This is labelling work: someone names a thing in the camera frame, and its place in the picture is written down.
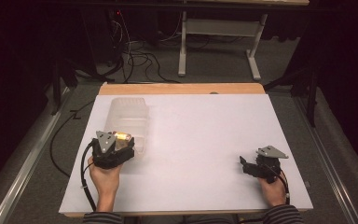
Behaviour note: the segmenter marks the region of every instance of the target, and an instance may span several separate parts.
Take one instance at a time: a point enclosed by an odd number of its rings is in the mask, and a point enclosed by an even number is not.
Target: desk
[[[195,2],[217,2],[217,3],[239,3],[239,4],[261,4],[277,6],[307,6],[309,0],[195,0]],[[263,14],[259,21],[218,21],[218,20],[198,20],[188,19],[186,11],[182,13],[182,43],[179,54],[179,77],[186,75],[186,35],[232,35],[232,36],[251,36],[254,38],[252,47],[245,52],[252,76],[255,81],[261,79],[255,62],[255,52],[257,50],[260,37],[263,34],[268,14]]]
[[[292,204],[301,210],[312,209],[296,162],[261,85],[144,84],[101,87],[60,213],[78,217],[91,211],[80,188],[80,158],[91,137],[103,129],[110,101],[118,96],[143,97],[149,107],[149,126],[145,154],[123,166],[116,212],[147,216],[267,209],[257,180],[243,174],[239,162],[240,155],[251,160],[258,147],[267,145],[277,147],[290,158],[281,163],[290,179]],[[96,190],[90,178],[86,178],[96,200]]]

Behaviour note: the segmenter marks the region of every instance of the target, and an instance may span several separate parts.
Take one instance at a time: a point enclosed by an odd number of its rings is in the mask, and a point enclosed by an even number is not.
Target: hand
[[[286,177],[283,172],[281,172],[281,178],[285,181]],[[258,182],[261,185],[263,190],[264,198],[267,200],[269,206],[277,206],[281,204],[286,204],[286,191],[284,185],[279,178],[273,183],[267,183],[267,180],[264,178],[258,178]]]
[[[99,196],[96,211],[112,212],[118,190],[119,174],[123,164],[105,170],[92,164],[92,156],[89,158],[88,163],[89,165],[91,164],[89,167],[89,175]]]

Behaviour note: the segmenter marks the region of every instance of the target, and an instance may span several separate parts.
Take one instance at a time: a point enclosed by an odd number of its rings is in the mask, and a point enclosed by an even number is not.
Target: white board
[[[239,156],[255,163],[255,151],[272,145],[289,179],[291,204],[312,203],[266,94],[99,95],[79,147],[60,213],[88,213],[80,187],[80,161],[95,132],[103,130],[115,97],[143,97],[149,107],[145,154],[120,174],[115,211],[125,213],[254,211],[268,208],[256,178],[244,174]],[[98,195],[86,173],[89,190]]]

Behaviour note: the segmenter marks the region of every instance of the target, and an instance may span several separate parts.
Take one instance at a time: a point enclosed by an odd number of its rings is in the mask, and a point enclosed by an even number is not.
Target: sleeve
[[[84,215],[83,223],[87,224],[122,224],[122,218],[115,213],[93,212]]]
[[[290,204],[282,204],[272,207],[263,216],[264,224],[297,224],[304,223],[298,210]]]

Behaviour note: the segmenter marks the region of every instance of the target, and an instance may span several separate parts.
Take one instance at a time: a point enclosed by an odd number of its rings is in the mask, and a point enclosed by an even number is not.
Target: transparent plastic container
[[[104,131],[129,133],[136,154],[145,153],[148,107],[144,98],[120,97],[112,100]]]

